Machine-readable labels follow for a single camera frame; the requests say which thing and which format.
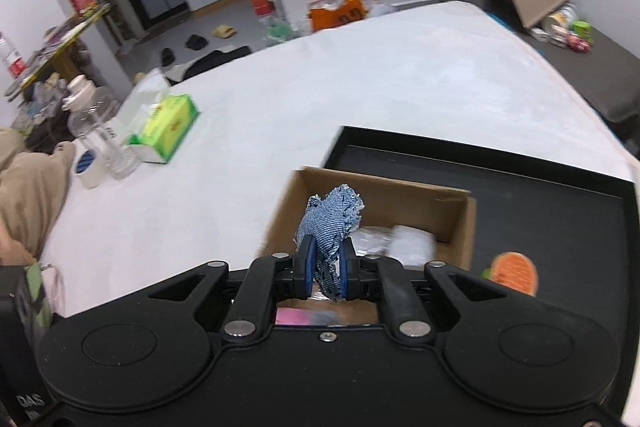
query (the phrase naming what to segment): orange box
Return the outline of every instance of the orange box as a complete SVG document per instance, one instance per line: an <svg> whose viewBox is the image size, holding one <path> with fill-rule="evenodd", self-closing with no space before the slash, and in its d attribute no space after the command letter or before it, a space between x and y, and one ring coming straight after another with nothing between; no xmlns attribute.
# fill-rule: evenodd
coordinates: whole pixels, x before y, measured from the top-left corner
<svg viewBox="0 0 640 427"><path fill-rule="evenodd" d="M315 32L328 28L337 28L344 26L350 22L364 19L366 10L361 0L335 0L340 2L340 6L335 9L318 7L310 8L309 17L311 18L312 28Z"/></svg>

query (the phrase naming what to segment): floor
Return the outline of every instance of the floor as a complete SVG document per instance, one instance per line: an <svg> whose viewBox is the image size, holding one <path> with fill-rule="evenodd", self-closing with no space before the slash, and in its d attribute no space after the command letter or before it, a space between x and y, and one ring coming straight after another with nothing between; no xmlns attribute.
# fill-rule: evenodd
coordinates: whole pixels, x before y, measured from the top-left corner
<svg viewBox="0 0 640 427"><path fill-rule="evenodd" d="M229 39L213 37L211 32L220 24L233 26L238 32ZM191 34L198 34L209 41L209 45L199 51L185 47L184 43ZM213 13L200 17L190 16L188 19L165 33L133 48L129 54L120 58L120 63L133 79L137 73L148 73L153 68L160 68L160 52L171 48L175 54L175 66L204 55L227 45L249 46L255 53L265 47L263 37L265 26L258 20L248 0L239 0Z"/></svg>

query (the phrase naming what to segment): white tablecloth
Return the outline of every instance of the white tablecloth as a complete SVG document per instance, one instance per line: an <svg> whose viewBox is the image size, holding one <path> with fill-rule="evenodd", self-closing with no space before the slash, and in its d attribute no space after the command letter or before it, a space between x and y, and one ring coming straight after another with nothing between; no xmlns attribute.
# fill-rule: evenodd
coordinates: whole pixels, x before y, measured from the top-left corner
<svg viewBox="0 0 640 427"><path fill-rule="evenodd" d="M43 254L68 315L212 259L247 267L289 172L321 166L343 125L634 179L635 160L546 60L459 2L319 32L174 91L202 114L168 165L93 190L72 182Z"/></svg>

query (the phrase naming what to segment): blue denim fabric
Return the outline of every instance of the blue denim fabric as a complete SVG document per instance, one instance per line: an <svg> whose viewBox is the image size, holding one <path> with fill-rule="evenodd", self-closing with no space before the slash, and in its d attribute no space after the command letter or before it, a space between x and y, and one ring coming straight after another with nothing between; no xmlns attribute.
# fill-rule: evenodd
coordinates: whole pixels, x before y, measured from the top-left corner
<svg viewBox="0 0 640 427"><path fill-rule="evenodd" d="M364 204L360 196L346 184L335 187L324 200L316 194L309 198L305 215L300 221L296 243L300 245L307 234L315 236L316 272L314 277L320 291L332 301L338 301L340 276L335 264L340 243L360 225L360 210Z"/></svg>

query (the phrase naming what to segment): tissue box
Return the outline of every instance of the tissue box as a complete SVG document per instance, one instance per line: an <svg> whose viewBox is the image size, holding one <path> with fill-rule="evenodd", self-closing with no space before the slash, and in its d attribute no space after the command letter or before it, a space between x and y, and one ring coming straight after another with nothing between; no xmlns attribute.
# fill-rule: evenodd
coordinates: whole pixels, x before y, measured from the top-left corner
<svg viewBox="0 0 640 427"><path fill-rule="evenodd" d="M142 131L129 138L129 145L145 162L167 163L197 117L188 94L169 95L156 104Z"/></svg>

